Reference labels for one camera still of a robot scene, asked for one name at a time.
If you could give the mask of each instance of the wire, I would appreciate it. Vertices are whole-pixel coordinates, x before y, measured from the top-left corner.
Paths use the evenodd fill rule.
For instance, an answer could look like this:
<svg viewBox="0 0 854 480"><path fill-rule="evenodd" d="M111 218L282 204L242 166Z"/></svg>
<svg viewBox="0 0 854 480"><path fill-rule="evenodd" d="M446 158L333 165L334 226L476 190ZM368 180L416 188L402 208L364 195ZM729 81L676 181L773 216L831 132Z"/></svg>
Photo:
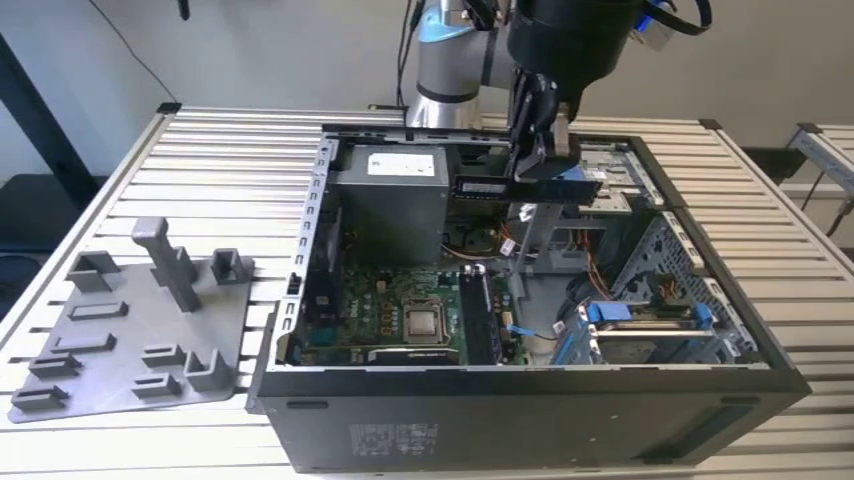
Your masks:
<svg viewBox="0 0 854 480"><path fill-rule="evenodd" d="M548 337L546 335L541 335L540 333L537 333L530 328L522 328L522 327L518 327L517 325L509 325L508 326L508 330L512 333L516 333L517 335L522 335L522 336L528 336L528 337L537 337L537 338L540 338L542 340L546 340L549 342L557 342L558 341L558 337Z"/></svg>
<svg viewBox="0 0 854 480"><path fill-rule="evenodd" d="M811 203L811 199L813 198L813 193L816 193L816 188L819 187L819 184L823 181L823 178L825 178L825 171L823 170L823 172L819 174L819 177L816 177L816 182L813 183L813 188L811 188L811 193L807 194L807 198L804 199L804 204L801 205L801 211L807 211L807 206Z"/></svg>
<svg viewBox="0 0 854 480"><path fill-rule="evenodd" d="M445 243L442 244L442 249L456 257L462 258L464 260L493 260L494 258L498 258L496 256L485 257L481 255L469 255L466 253L458 252L452 247L449 247Z"/></svg>
<svg viewBox="0 0 854 480"><path fill-rule="evenodd" d="M122 39L122 43L125 43L125 46L129 49L129 52L131 52L131 56L134 57L134 59L137 60L137 62L141 64L141 66L146 69L146 71L151 74L153 78L158 81L158 83L161 84L161 86L163 87L163 90L166 91L167 95L170 96L170 98L173 99L174 102L178 102L178 98L175 98L175 95L173 94L173 91L170 90L170 88L166 86L166 84L163 83L163 80L161 80L161 77L158 77L158 75L155 74L155 72L151 70L151 68L149 68L149 65L146 65L146 62L143 62L143 59L139 58L139 55L137 55L137 52L134 51L134 48L131 47L131 44L129 43L127 39L125 38L125 35L122 35L122 32L119 31L119 28L117 28L117 25L113 23L113 20L110 20L110 17L107 16L107 14L105 13L105 10L102 10L102 7L98 6L98 3L95 3L95 0L90 0L90 5L93 5L93 7L95 7L95 10L98 10L98 13L101 13L102 17L105 18L105 20L107 21L107 24L110 25L110 27L113 28L113 31L117 32L117 35L119 35L119 38Z"/></svg>
<svg viewBox="0 0 854 480"><path fill-rule="evenodd" d="M578 293L578 289L586 285L589 282L588 274L581 273L573 277L573 279L566 284L566 298L564 299L564 303L558 308L558 313L556 314L556 322L562 322L566 314L570 312L573 307L581 305L590 297L588 297L581 302L576 300L576 294Z"/></svg>
<svg viewBox="0 0 854 480"><path fill-rule="evenodd" d="M590 237L588 236L588 230L582 230L581 237L585 252L588 252L588 276L590 277L590 283L600 292L600 295L602 295L606 300L612 300L612 296L606 293L608 288L605 287L605 281L602 280L597 263L593 260L593 253L590 253Z"/></svg>
<svg viewBox="0 0 854 480"><path fill-rule="evenodd" d="M672 298L677 297L677 281L676 280L672 280L668 283L668 293Z"/></svg>
<svg viewBox="0 0 854 480"><path fill-rule="evenodd" d="M837 218L833 219L831 230L828 230L828 233L825 234L827 237L833 237L833 234L837 233L837 228L840 228L840 224L843 223L844 218L845 218L845 214L841 213L837 215Z"/></svg>
<svg viewBox="0 0 854 480"><path fill-rule="evenodd" d="M401 89L401 83L404 82L404 70L406 69L406 61L404 55L405 48L405 39L406 39L406 26L410 20L410 12L413 11L413 0L408 0L406 2L406 12L404 13L404 22L401 24L401 40L398 42L398 89L397 89L397 98L396 103L398 107L404 107L404 91Z"/></svg>
<svg viewBox="0 0 854 480"><path fill-rule="evenodd" d="M413 35L416 34L416 29L410 27L410 34L406 38L406 47L404 49L404 63L401 64L401 80L404 80L404 72L406 72L406 63L410 59L410 49L413 46Z"/></svg>
<svg viewBox="0 0 854 480"><path fill-rule="evenodd" d="M520 243L517 242L516 238L513 238L513 235L510 234L510 229L508 228L508 224L505 222L500 224L498 231L501 232L502 235L505 235L505 238L508 238L508 240L510 240L516 244Z"/></svg>

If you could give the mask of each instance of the black cable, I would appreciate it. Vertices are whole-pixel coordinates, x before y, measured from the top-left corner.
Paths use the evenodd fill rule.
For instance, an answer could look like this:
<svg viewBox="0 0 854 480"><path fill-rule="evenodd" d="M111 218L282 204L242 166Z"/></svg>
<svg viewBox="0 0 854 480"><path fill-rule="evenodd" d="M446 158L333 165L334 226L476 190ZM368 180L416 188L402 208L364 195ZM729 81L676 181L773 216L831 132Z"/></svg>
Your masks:
<svg viewBox="0 0 854 480"><path fill-rule="evenodd" d="M819 187L819 184L823 181L823 178L825 178L825 171L823 170L823 172L819 174L819 177L816 177L816 182L813 183L813 188L811 188L811 193L807 194L807 198L804 199L804 205L801 205L801 211L807 211L807 206L811 203L811 199L813 198L813 193L816 193L816 187Z"/></svg>
<svg viewBox="0 0 854 480"><path fill-rule="evenodd" d="M840 228L840 224L843 223L844 218L845 218L844 213L837 215L837 218L835 218L833 224L831 225L831 230L828 230L828 233L825 234L825 236L832 237L833 234L837 233L837 228Z"/></svg>
<svg viewBox="0 0 854 480"><path fill-rule="evenodd" d="M413 35L416 34L416 29L410 29L410 34L406 38L406 47L404 49L404 63L401 64L401 74L398 85L404 82L404 74L406 73L406 63L410 59L410 47L413 45ZM404 106L406 102L404 101L404 92L401 92L401 106Z"/></svg>
<svg viewBox="0 0 854 480"><path fill-rule="evenodd" d="M537 338L542 338L544 340L548 340L550 342L557 342L558 341L558 339L556 337L548 337L546 335L541 335L540 333L536 333L534 336Z"/></svg>
<svg viewBox="0 0 854 480"><path fill-rule="evenodd" d="M397 98L396 103L398 107L404 106L404 92L401 90L401 83L404 82L404 46L406 40L406 27L410 21L410 12L413 11L413 0L408 0L406 2L406 12L404 13L404 21L401 22L401 40L398 42L398 89L397 89Z"/></svg>
<svg viewBox="0 0 854 480"><path fill-rule="evenodd" d="M712 28L712 4L709 0L694 0L700 11L700 25L686 22L673 13L662 10L660 6L652 2L644 2L644 13L658 23L672 28L685 35L702 35Z"/></svg>
<svg viewBox="0 0 854 480"><path fill-rule="evenodd" d="M564 321L564 317L570 312L572 308L578 305L578 300L576 299L576 293L578 289L588 283L588 273L581 273L566 284L566 299L558 308L558 313L556 314L556 323Z"/></svg>
<svg viewBox="0 0 854 480"><path fill-rule="evenodd" d="M161 80L161 77L158 77L158 75L151 70L151 68L149 68L149 65L146 65L146 62L143 62L143 59L139 58L139 56L137 55L137 52L134 51L134 48L131 48L131 44L129 43L127 39L125 38L125 35L122 35L122 32L117 28L117 25L113 23L113 20L110 20L110 17L107 16L105 11L102 10L102 7L99 7L98 3L95 3L95 0L90 0L90 5L93 5L93 7L95 7L95 10L98 10L98 13L102 14L102 17L105 18L105 20L107 21L107 24L113 28L113 31L117 32L117 35L119 35L119 38L122 39L122 43L125 43L125 46L127 47L129 52L131 52L131 56L134 57L137 62L142 65L142 67L146 69L146 71L151 74L153 78L158 81L158 83L163 87L163 90L166 91L167 95L173 99L173 101L178 102L178 98L175 98L175 95L173 94L173 91L169 89L169 87L163 83L163 80Z"/></svg>

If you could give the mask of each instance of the aluminum slotted table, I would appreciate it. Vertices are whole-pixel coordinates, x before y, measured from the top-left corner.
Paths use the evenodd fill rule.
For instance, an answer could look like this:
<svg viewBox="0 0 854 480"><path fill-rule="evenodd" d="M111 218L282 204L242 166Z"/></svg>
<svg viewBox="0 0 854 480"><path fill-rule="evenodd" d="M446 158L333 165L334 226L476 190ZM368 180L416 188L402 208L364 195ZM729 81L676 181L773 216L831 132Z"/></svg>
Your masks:
<svg viewBox="0 0 854 480"><path fill-rule="evenodd" d="M297 477L267 418L247 414L243 405L266 315L286 289L321 125L401 122L400 114L382 111L187 107L155 117L0 323L0 473L87 480ZM500 127L502 122L496 116L485 123ZM852 262L714 125L586 118L573 128L645 139L816 393L696 469L400 477L854 478ZM13 424L6 418L11 393L23 383L29 359L41 351L71 293L63 278L75 254L107 250L119 263L147 261L130 238L142 216L169 217L173 243L186 246L193 256L234 247L255 257L237 395L222 403Z"/></svg>
<svg viewBox="0 0 854 480"><path fill-rule="evenodd" d="M854 126L799 124L789 146L804 152L854 198Z"/></svg>

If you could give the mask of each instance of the cable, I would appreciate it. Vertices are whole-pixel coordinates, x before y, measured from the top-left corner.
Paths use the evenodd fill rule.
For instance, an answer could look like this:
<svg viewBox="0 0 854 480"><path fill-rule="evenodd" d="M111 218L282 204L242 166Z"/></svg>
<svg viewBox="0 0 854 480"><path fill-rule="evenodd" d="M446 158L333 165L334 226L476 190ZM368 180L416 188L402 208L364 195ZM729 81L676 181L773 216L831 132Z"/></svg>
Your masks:
<svg viewBox="0 0 854 480"><path fill-rule="evenodd" d="M837 215L837 218L833 220L833 224L831 225L831 230L825 234L827 237L832 237L835 233L837 233L837 228L840 228L840 224L843 223L843 219L845 218L845 213Z"/></svg>
<svg viewBox="0 0 854 480"><path fill-rule="evenodd" d="M175 95L173 94L173 91L169 89L169 87L163 83L163 80L161 80L161 77L158 77L158 75L151 70L151 68L149 68L149 65L146 65L146 62L143 62L143 59L139 58L139 56L137 55L137 52L134 51L134 48L131 48L131 44L129 43L127 39L125 38L125 35L122 35L122 32L117 28L117 25L113 23L113 20L110 20L110 17L107 16L105 11L102 10L102 7L99 7L98 3L95 3L95 0L90 0L90 5L93 5L93 7L95 7L95 10L98 10L98 13L101 13L102 17L107 21L107 24L113 28L113 31L117 32L117 35L119 35L119 38L122 39L122 43L125 43L125 46L127 47L129 52L131 52L131 56L134 57L137 62L142 65L142 67L146 69L146 71L151 74L153 78L158 81L158 83L163 87L163 90L166 91L167 95L173 99L173 101L178 103L178 98L175 98Z"/></svg>
<svg viewBox="0 0 854 480"><path fill-rule="evenodd" d="M401 40L398 42L398 89L397 89L397 98L396 103L398 107L404 107L404 91L401 90L401 83L404 82L404 46L406 39L406 27L410 20L410 12L413 11L413 0L408 0L406 2L406 12L404 13L404 22L401 23Z"/></svg>
<svg viewBox="0 0 854 480"><path fill-rule="evenodd" d="M556 337L548 337L546 335L541 335L540 333L536 333L534 336L542 340L546 340L548 342L557 342L558 339Z"/></svg>
<svg viewBox="0 0 854 480"><path fill-rule="evenodd" d="M505 235L505 237L508 238L508 240L510 240L513 243L518 244L520 242L517 242L517 239L513 238L513 235L510 234L510 229L508 228L508 224L505 222L502 222L498 225L498 231L502 235Z"/></svg>
<svg viewBox="0 0 854 480"><path fill-rule="evenodd" d="M581 236L585 252L588 252L588 275L590 276L590 283L600 292L600 295L602 295L606 300L612 300L612 296L606 293L608 288L605 287L605 281L602 280L597 263L593 260L593 253L590 253L590 237L588 236L588 230L582 230Z"/></svg>
<svg viewBox="0 0 854 480"><path fill-rule="evenodd" d="M404 72L406 72L406 63L410 59L410 49L413 46L414 34L416 34L416 28L410 27L410 34L406 37L406 47L404 49L404 63L401 64L401 80L404 80Z"/></svg>
<svg viewBox="0 0 854 480"><path fill-rule="evenodd" d="M588 274L580 273L573 277L573 279L566 283L566 298L564 299L564 303L558 308L558 313L556 314L556 323L564 321L564 317L570 312L574 306L580 305L581 302L576 300L576 293L578 289L586 285L589 282Z"/></svg>
<svg viewBox="0 0 854 480"><path fill-rule="evenodd" d="M466 253L458 252L457 250L454 250L452 247L449 247L445 243L442 244L442 249L449 252L452 255L454 255L457 258L462 258L464 260L493 260L494 258L498 257L485 257L481 255L469 255Z"/></svg>
<svg viewBox="0 0 854 480"><path fill-rule="evenodd" d="M644 13L658 23L682 34L702 35L712 28L712 4L709 0L696 0L696 3L700 10L700 25L686 22L652 2L644 2Z"/></svg>
<svg viewBox="0 0 854 480"><path fill-rule="evenodd" d="M819 174L819 177L816 178L816 182L813 183L813 188L811 188L811 193L807 194L807 198L804 199L804 204L801 205L801 211L807 211L807 206L811 203L811 199L813 198L813 193L816 193L816 188L819 187L819 184L823 181L823 178L825 178L825 171L823 170L823 172Z"/></svg>

